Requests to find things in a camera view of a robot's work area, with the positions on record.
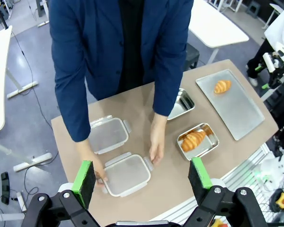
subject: person's right hand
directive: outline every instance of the person's right hand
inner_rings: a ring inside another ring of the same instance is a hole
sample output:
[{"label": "person's right hand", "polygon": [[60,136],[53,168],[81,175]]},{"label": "person's right hand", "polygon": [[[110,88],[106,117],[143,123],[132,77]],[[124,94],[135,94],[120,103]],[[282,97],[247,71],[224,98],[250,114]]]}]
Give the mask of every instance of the person's right hand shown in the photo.
[{"label": "person's right hand", "polygon": [[88,139],[76,142],[76,150],[80,154],[80,158],[82,161],[89,160],[93,162],[95,175],[97,178],[97,183],[102,185],[103,183],[99,182],[99,179],[102,179],[103,181],[107,181],[107,176],[104,170],[104,167],[102,165],[102,162],[100,161],[98,155],[96,155],[92,150],[91,146],[89,144]]}]

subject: person's left hand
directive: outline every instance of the person's left hand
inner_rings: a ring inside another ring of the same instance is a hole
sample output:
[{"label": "person's left hand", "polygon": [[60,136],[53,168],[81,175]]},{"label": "person's left hand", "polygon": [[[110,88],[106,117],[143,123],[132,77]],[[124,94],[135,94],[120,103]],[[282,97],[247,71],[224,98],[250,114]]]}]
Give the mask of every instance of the person's left hand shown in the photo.
[{"label": "person's left hand", "polygon": [[155,113],[151,123],[150,158],[155,166],[159,164],[164,156],[166,122],[166,116]]}]

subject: black shirt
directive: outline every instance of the black shirt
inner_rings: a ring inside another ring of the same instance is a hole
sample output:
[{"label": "black shirt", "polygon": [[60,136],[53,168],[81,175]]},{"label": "black shirt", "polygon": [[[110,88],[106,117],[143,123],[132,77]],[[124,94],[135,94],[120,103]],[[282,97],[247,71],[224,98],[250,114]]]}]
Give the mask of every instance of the black shirt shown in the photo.
[{"label": "black shirt", "polygon": [[119,0],[124,36],[124,59],[118,93],[143,84],[141,27],[144,0]]}]

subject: pastry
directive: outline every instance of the pastry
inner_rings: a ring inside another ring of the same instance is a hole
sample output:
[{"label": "pastry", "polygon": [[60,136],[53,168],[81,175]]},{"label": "pastry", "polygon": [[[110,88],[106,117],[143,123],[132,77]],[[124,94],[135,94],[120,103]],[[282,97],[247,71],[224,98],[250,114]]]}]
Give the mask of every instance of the pastry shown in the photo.
[{"label": "pastry", "polygon": [[230,80],[219,80],[218,83],[216,83],[216,85],[214,86],[214,92],[216,94],[224,93],[225,91],[228,91],[230,87]]},{"label": "pastry", "polygon": [[199,146],[206,136],[205,131],[195,131],[186,135],[181,145],[184,152],[189,152]]}]

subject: bolt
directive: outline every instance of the bolt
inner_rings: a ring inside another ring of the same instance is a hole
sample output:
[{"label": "bolt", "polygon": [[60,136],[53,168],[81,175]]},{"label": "bolt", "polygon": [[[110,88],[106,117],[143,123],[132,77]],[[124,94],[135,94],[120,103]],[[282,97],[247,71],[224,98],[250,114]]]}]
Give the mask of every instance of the bolt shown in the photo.
[{"label": "bolt", "polygon": [[247,191],[245,191],[244,189],[240,191],[241,195],[246,195]]},{"label": "bolt", "polygon": [[215,192],[215,193],[221,193],[221,189],[220,189],[220,188],[215,188],[215,189],[214,189],[214,192]]},{"label": "bolt", "polygon": [[64,194],[63,194],[63,197],[64,197],[64,198],[68,198],[69,196],[70,196],[69,193],[64,193]]}]

